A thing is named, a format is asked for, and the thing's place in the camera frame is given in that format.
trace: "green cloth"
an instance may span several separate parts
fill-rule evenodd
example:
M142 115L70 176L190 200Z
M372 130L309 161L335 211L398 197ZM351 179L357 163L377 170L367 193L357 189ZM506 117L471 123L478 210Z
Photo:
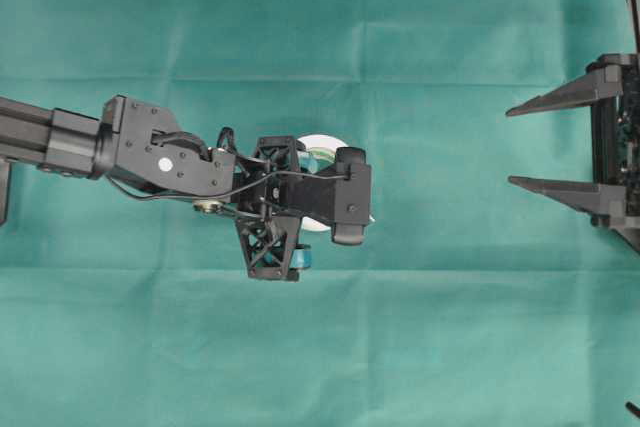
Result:
M0 95L330 134L377 220L256 282L228 220L19 166L0 425L636 425L640 259L506 181L588 180L588 109L504 117L632 50L625 0L0 0Z

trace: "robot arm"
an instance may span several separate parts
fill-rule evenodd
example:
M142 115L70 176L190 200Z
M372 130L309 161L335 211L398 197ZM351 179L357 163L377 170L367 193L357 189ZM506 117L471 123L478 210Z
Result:
M107 102L100 120L0 98L0 224L13 162L65 177L105 177L135 200L189 202L233 217L250 277L298 280L310 267L309 247L298 243L302 218L330 225L335 243L358 245L371 198L363 150L338 149L317 173L301 166L304 152L291 136L262 137L243 156L228 127L209 148L168 109L124 96Z

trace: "teal tape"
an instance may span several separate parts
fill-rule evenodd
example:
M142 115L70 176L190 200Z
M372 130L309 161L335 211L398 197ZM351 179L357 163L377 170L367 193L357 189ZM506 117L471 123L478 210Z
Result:
M292 269L309 269L311 268L311 248L296 249L291 256Z
M305 169L311 174L318 171L318 160L309 152L298 152L298 163L301 169Z

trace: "white tape roll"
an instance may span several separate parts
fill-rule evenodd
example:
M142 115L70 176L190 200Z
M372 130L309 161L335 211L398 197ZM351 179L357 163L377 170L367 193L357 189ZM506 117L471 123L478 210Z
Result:
M348 147L342 140L323 134L305 135L298 140L304 144L307 152L313 154L315 158L329 162L335 160L336 150L339 147ZM309 217L304 217L302 219L302 229L309 232L326 232L331 227Z

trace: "black machine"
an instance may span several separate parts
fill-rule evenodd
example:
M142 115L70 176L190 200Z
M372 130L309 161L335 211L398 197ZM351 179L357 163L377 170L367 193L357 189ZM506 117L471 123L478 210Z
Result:
M636 50L640 49L638 1L627 0ZM507 111L507 116L591 107L593 182L509 177L591 216L591 223L622 236L640 253L640 55L605 54L586 75Z
M298 242L302 218L330 226L337 244L359 245L371 201L363 150L339 148L316 173L301 161L304 151L291 136L261 137L244 156L228 127L210 148L183 132L169 110L124 96L105 104L101 120L0 97L0 225L13 162L64 177L105 177L135 200L189 202L232 217L249 277L296 281L310 267L310 247Z

